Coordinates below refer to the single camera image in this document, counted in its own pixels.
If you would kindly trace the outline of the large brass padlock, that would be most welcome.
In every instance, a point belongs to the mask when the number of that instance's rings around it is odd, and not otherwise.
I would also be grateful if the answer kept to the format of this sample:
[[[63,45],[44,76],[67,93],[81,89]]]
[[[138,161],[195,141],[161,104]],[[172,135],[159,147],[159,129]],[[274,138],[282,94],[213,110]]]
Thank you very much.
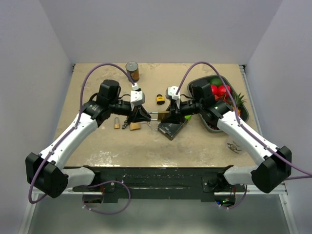
[[[169,111],[150,112],[149,114],[151,121],[162,121],[169,114]]]

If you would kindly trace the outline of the long shackle brass padlock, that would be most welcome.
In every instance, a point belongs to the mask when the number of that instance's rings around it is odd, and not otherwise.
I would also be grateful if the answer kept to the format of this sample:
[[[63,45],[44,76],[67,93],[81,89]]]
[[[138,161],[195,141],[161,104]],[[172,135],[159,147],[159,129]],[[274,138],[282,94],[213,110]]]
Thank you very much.
[[[141,129],[141,124],[139,122],[133,123],[131,122],[129,125],[130,131],[136,131]]]

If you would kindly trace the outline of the yellow padlock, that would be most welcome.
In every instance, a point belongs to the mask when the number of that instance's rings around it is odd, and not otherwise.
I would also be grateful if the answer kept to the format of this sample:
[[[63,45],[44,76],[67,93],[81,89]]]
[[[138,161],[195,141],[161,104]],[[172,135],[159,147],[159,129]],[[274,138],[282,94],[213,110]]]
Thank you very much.
[[[163,104],[165,103],[165,98],[164,98],[164,96],[161,95],[161,94],[158,94],[158,95],[156,96],[156,103],[157,103],[157,105],[163,105]]]

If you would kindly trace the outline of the small brass padlock keys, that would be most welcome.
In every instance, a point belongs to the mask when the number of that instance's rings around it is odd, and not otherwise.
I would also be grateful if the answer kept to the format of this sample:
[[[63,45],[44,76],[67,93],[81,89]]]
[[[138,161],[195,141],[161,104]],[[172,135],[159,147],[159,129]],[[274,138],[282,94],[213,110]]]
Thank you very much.
[[[119,117],[114,118],[114,129],[125,129],[128,126],[128,122],[124,121],[123,124],[120,124]]]

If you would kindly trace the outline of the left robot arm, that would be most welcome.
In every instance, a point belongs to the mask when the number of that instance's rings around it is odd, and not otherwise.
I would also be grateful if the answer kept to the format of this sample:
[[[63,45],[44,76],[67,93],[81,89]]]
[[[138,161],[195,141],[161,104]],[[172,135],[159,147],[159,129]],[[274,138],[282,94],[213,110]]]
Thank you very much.
[[[145,94],[137,83],[132,85],[130,100],[120,97],[120,84],[104,80],[99,91],[84,103],[70,126],[39,154],[30,153],[25,160],[27,181],[30,188],[37,188],[51,198],[56,198],[67,188],[85,186],[96,191],[101,179],[96,173],[80,167],[66,169],[65,164],[77,147],[111,114],[126,116],[129,122],[150,121],[151,116],[143,108]]]

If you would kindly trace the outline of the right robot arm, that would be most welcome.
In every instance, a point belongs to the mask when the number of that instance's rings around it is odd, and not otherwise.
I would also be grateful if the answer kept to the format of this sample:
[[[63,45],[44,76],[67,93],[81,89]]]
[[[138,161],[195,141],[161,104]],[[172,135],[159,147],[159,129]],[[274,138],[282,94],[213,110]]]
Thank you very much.
[[[236,184],[255,185],[264,193],[270,193],[291,175],[291,150],[264,139],[236,115],[224,101],[216,101],[210,85],[193,87],[193,99],[181,101],[177,86],[169,86],[166,98],[170,101],[163,123],[180,123],[185,116],[200,114],[206,121],[235,140],[253,159],[255,166],[229,166],[217,179],[220,190],[227,192]]]

